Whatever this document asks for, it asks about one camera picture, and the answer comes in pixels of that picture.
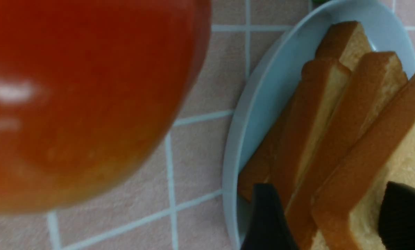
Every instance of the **red tomato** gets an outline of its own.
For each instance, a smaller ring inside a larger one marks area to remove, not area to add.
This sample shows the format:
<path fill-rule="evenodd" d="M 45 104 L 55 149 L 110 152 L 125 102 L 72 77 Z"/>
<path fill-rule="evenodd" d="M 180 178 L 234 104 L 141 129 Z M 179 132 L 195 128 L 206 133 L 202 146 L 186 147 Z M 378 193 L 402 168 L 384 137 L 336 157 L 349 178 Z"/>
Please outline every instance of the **red tomato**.
<path fill-rule="evenodd" d="M 201 69 L 209 0 L 0 0 L 0 214 L 129 177 Z"/>

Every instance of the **tile grout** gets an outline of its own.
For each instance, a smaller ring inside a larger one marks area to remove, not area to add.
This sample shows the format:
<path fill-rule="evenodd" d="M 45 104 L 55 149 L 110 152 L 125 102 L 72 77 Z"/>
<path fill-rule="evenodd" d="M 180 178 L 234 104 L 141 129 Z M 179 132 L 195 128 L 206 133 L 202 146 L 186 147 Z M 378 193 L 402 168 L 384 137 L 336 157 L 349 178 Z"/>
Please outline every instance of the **tile grout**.
<path fill-rule="evenodd" d="M 267 31 L 288 31 L 292 25 L 225 25 L 213 24 L 211 25 L 212 32 L 267 32 Z"/>
<path fill-rule="evenodd" d="M 314 3 L 312 3 L 312 0 L 308 0 L 308 12 L 311 13 L 314 9 Z"/>
<path fill-rule="evenodd" d="M 246 31 L 244 35 L 244 51 L 245 51 L 245 69 L 244 69 L 244 79 L 247 82 L 250 75 L 251 67 L 251 1 L 245 0 L 245 9 L 246 9 Z"/>
<path fill-rule="evenodd" d="M 50 235 L 50 244 L 52 245 L 52 250 L 61 249 L 61 237 L 60 231 L 58 229 L 58 217 L 56 211 L 48 212 L 46 215 L 47 219 L 47 228 Z"/>
<path fill-rule="evenodd" d="M 168 171 L 168 191 L 169 191 L 169 205 L 170 205 L 170 216 L 171 216 L 171 234 L 172 234 L 172 248 L 178 250 L 178 222 L 177 214 L 175 209 L 175 181 L 174 181 L 174 166 L 172 156 L 172 142 L 171 133 L 166 135 L 164 140 L 165 151 L 166 151 L 166 166 Z"/>
<path fill-rule="evenodd" d="M 212 199 L 214 199 L 214 198 L 216 198 L 220 195 L 222 195 L 222 190 L 217 190 L 217 191 L 214 191 L 212 193 L 208 193 L 206 195 L 200 196 L 200 197 L 195 198 L 193 200 L 190 200 L 190 201 L 179 204 L 178 206 L 176 206 L 176 211 L 181 211 L 181 210 L 184 210 L 184 209 L 188 209 L 190 207 L 199 205 L 199 204 L 201 204 L 205 201 L 212 200 Z M 143 217 L 139 220 L 135 220 L 135 221 L 133 221 L 131 223 L 128 223 L 126 225 L 111 229 L 111 230 L 106 231 L 104 233 L 101 233 L 101 234 L 98 234 L 96 236 L 90 237 L 88 239 L 82 240 L 80 242 L 73 243 L 71 245 L 68 245 L 68 246 L 62 248 L 62 250 L 81 250 L 84 247 L 88 247 L 90 245 L 96 244 L 96 243 L 101 242 L 103 240 L 118 236 L 120 234 L 124 234 L 128 231 L 131 231 L 135 228 L 138 228 L 139 226 L 145 225 L 147 223 L 151 223 L 155 220 L 161 219 L 161 218 L 163 218 L 165 216 L 168 216 L 168 215 L 171 215 L 171 209 L 162 210 L 162 211 L 157 212 L 153 215 Z"/>
<path fill-rule="evenodd" d="M 134 222 L 128 223 L 124 226 L 114 228 L 114 229 L 106 231 L 102 234 L 98 234 L 96 236 L 90 237 L 90 238 L 82 240 L 80 242 L 68 245 L 67 247 L 63 248 L 62 250 L 81 250 L 84 247 L 94 245 L 94 244 L 96 244 L 98 242 L 101 242 L 103 240 L 118 236 L 120 234 L 131 231 L 135 228 L 138 228 L 139 226 L 145 225 L 147 223 L 150 223 L 150 222 L 153 222 L 153 221 L 158 220 L 160 218 L 163 218 L 165 216 L 168 216 L 168 215 L 170 215 L 170 213 L 171 213 L 170 209 L 162 210 L 162 211 L 157 212 L 153 215 L 149 215 L 149 216 L 143 217 L 139 220 L 135 220 Z"/>
<path fill-rule="evenodd" d="M 230 116 L 232 114 L 234 114 L 234 110 L 230 109 L 230 110 L 224 110 L 224 111 L 219 111 L 219 112 L 207 113 L 207 114 L 198 115 L 198 116 L 181 118 L 181 119 L 175 120 L 173 126 L 178 127 L 181 125 L 188 125 L 188 124 L 197 123 L 197 122 L 205 122 L 207 120 L 214 120 L 214 119 Z"/>
<path fill-rule="evenodd" d="M 177 211 L 181 211 L 181 210 L 184 210 L 184 209 L 187 209 L 187 208 L 190 208 L 190 207 L 199 205 L 199 204 L 201 204 L 201 203 L 203 203 L 205 201 L 212 200 L 215 197 L 222 195 L 222 193 L 223 193 L 223 190 L 219 189 L 219 190 L 217 190 L 217 191 L 215 191 L 213 193 L 208 193 L 206 195 L 203 195 L 203 196 L 198 197 L 196 199 L 193 199 L 191 201 L 187 201 L 187 202 L 181 203 L 181 204 L 179 204 L 176 207 L 176 209 L 177 209 Z"/>

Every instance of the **plate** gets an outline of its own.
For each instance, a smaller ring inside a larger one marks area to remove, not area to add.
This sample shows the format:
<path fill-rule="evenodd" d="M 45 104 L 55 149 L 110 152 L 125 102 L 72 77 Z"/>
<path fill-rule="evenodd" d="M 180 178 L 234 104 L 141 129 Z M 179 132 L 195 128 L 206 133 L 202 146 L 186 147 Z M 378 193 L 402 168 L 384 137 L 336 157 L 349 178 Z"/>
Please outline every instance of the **plate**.
<path fill-rule="evenodd" d="M 257 65 L 234 112 L 223 162 L 223 207 L 233 249 L 244 240 L 251 206 L 237 196 L 238 174 L 276 121 L 300 81 L 301 69 L 331 24 L 359 21 L 374 51 L 394 51 L 408 77 L 415 52 L 401 21 L 377 0 L 333 0 L 315 9 L 279 38 Z"/>

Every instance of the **bread slice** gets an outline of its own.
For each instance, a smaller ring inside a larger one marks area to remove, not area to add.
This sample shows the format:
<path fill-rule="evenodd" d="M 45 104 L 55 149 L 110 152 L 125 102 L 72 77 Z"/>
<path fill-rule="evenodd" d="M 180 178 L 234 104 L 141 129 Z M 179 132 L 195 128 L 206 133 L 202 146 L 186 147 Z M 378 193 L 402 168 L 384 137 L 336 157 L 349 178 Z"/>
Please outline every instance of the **bread slice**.
<path fill-rule="evenodd" d="M 385 249 L 377 222 L 388 180 L 415 187 L 415 75 L 320 189 L 312 216 L 331 250 Z"/>
<path fill-rule="evenodd" d="M 237 192 L 247 201 L 252 200 L 255 183 L 268 183 L 274 166 L 276 149 L 291 110 L 292 98 L 288 101 L 282 114 L 266 134 L 258 149 L 246 163 L 238 176 Z"/>
<path fill-rule="evenodd" d="M 393 52 L 370 52 L 354 71 L 301 184 L 286 209 L 292 234 L 309 250 L 317 234 L 311 199 L 380 111 L 408 79 Z"/>
<path fill-rule="evenodd" d="M 371 46 L 360 22 L 350 21 L 332 25 L 323 38 L 315 58 L 337 58 L 354 71 L 360 58 L 371 52 Z"/>
<path fill-rule="evenodd" d="M 274 163 L 272 183 L 283 207 L 314 154 L 350 76 L 351 71 L 337 59 L 316 59 L 303 66 Z"/>
<path fill-rule="evenodd" d="M 359 22 L 334 24 L 328 30 L 317 48 L 317 58 L 335 58 L 350 70 L 355 68 L 360 58 L 371 52 L 368 39 Z M 274 171 L 274 160 L 282 131 L 285 127 L 291 103 L 289 103 L 264 140 L 239 174 L 238 194 L 251 201 L 255 183 L 267 183 Z"/>

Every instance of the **pink tile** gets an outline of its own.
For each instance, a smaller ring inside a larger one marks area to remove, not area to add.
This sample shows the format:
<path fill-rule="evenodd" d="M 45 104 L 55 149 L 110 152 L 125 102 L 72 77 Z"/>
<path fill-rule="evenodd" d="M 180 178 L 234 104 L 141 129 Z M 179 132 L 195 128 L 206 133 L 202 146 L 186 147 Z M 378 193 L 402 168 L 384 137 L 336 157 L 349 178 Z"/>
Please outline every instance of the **pink tile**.
<path fill-rule="evenodd" d="M 384 3 L 386 6 L 393 8 L 393 0 L 380 0 L 380 2 Z"/>
<path fill-rule="evenodd" d="M 414 52 L 415 52 L 415 30 L 408 31 L 409 38 L 411 38 L 411 42 L 413 43 Z"/>
<path fill-rule="evenodd" d="M 244 33 L 213 33 L 197 84 L 179 117 L 233 109 L 244 87 Z"/>
<path fill-rule="evenodd" d="M 283 32 L 253 32 L 251 33 L 251 72 L 260 59 Z"/>
<path fill-rule="evenodd" d="M 308 14 L 308 0 L 250 0 L 251 24 L 294 25 Z"/>
<path fill-rule="evenodd" d="M 0 250 L 51 249 L 45 215 L 0 217 Z"/>
<path fill-rule="evenodd" d="M 63 245 L 70 245 L 169 207 L 164 146 L 129 180 L 85 204 L 58 211 Z"/>
<path fill-rule="evenodd" d="M 221 197 L 178 213 L 180 250 L 231 250 Z"/>
<path fill-rule="evenodd" d="M 245 23 L 245 0 L 212 0 L 212 24 Z"/>
<path fill-rule="evenodd" d="M 415 0 L 396 0 L 396 14 L 406 26 L 415 26 Z"/>
<path fill-rule="evenodd" d="M 172 250 L 170 218 L 164 217 L 92 245 L 86 250 Z"/>
<path fill-rule="evenodd" d="M 193 123 L 171 131 L 176 203 L 221 188 L 223 153 L 231 117 Z"/>

